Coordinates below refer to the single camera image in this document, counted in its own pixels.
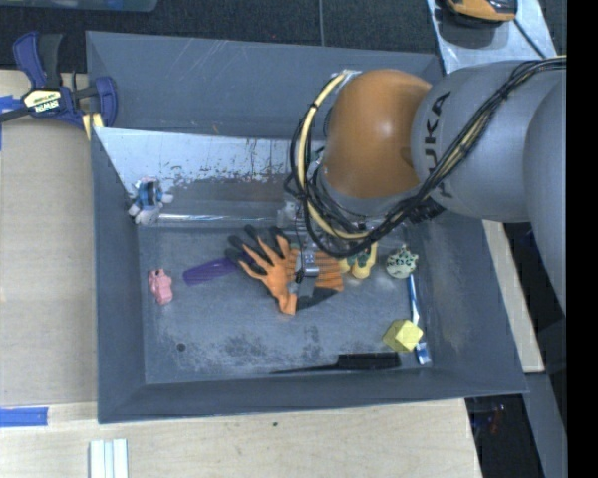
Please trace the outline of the pale grey metal gripper finger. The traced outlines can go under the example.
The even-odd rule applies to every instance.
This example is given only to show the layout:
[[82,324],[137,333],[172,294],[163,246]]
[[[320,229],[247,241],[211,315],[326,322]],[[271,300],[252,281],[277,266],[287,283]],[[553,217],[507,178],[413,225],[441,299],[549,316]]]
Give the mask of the pale grey metal gripper finger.
[[314,250],[301,250],[297,259],[297,285],[299,297],[312,297],[320,269]]

